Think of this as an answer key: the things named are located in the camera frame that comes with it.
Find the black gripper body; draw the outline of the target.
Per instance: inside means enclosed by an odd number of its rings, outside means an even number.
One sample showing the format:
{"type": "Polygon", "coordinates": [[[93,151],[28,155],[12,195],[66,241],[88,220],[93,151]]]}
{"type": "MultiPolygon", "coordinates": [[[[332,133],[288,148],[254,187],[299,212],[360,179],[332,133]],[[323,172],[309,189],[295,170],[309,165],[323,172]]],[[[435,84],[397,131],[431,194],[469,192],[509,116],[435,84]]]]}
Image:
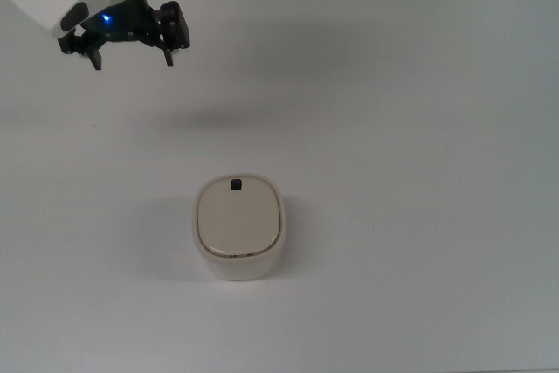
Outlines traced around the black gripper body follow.
{"type": "Polygon", "coordinates": [[[147,0],[125,0],[88,18],[80,41],[92,45],[101,41],[140,40],[149,45],[161,41],[154,10],[147,0]]]}

